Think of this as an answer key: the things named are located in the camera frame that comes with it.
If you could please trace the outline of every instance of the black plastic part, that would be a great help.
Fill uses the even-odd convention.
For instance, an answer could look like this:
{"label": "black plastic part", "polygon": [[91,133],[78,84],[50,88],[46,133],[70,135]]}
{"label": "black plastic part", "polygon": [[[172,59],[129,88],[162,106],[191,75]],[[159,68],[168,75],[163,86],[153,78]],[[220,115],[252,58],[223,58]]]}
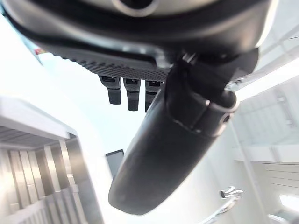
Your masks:
{"label": "black plastic part", "polygon": [[148,111],[151,103],[156,97],[157,92],[161,87],[162,82],[146,81],[145,82],[145,112]]}
{"label": "black plastic part", "polygon": [[163,202],[214,141],[174,122],[163,95],[148,111],[109,192],[109,203],[130,214],[143,215]]}
{"label": "black plastic part", "polygon": [[136,79],[124,79],[125,88],[127,90],[128,97],[128,110],[138,111],[139,105],[139,90],[141,80]]}
{"label": "black plastic part", "polygon": [[108,89],[109,103],[114,105],[121,104],[121,90],[120,89]]}
{"label": "black plastic part", "polygon": [[224,107],[193,91],[186,70],[188,64],[182,62],[168,76],[113,180],[109,203],[124,212],[142,215],[163,202],[197,165],[237,109],[234,93],[223,91],[225,94],[218,96],[219,102],[231,102]]}
{"label": "black plastic part", "polygon": [[24,35],[30,33],[30,39],[46,43],[49,52],[62,47],[61,43],[70,49],[89,46],[120,53],[125,48],[126,53],[154,59],[160,68],[170,68],[184,51],[234,56],[253,49],[262,35],[270,3],[221,0],[178,16],[130,18],[80,1],[3,0],[15,26]]}
{"label": "black plastic part", "polygon": [[121,104],[121,79],[99,76],[100,81],[108,90],[109,102],[114,105]]}

